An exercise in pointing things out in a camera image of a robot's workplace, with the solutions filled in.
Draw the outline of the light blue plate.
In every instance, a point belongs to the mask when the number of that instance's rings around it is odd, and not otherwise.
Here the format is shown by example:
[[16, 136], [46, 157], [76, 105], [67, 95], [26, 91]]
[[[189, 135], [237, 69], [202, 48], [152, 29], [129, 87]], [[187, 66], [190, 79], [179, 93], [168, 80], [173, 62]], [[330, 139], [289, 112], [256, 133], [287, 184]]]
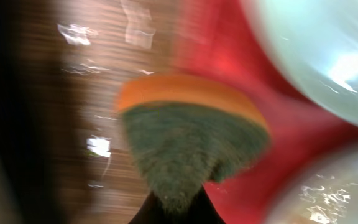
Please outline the light blue plate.
[[264, 224], [358, 224], [358, 143], [297, 175], [278, 197]]
[[358, 0], [248, 0], [241, 8], [285, 78], [358, 126]]

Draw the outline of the orange green sponge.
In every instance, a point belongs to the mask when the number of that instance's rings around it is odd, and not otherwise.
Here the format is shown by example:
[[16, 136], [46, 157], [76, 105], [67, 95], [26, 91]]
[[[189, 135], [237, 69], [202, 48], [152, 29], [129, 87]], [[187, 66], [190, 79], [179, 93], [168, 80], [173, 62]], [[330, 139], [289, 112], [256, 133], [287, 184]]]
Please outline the orange green sponge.
[[251, 101], [207, 78], [136, 78], [121, 88], [116, 109], [135, 165], [168, 213], [185, 213], [205, 182], [251, 166], [270, 142]]

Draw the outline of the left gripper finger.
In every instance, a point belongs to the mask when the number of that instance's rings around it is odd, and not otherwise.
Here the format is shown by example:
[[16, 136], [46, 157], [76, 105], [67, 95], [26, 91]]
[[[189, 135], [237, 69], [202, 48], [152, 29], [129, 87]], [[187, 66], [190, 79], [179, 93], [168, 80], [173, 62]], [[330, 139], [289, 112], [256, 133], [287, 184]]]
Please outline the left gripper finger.
[[225, 224], [225, 221], [202, 188], [189, 209], [179, 215], [166, 212], [161, 201], [151, 192], [129, 224]]

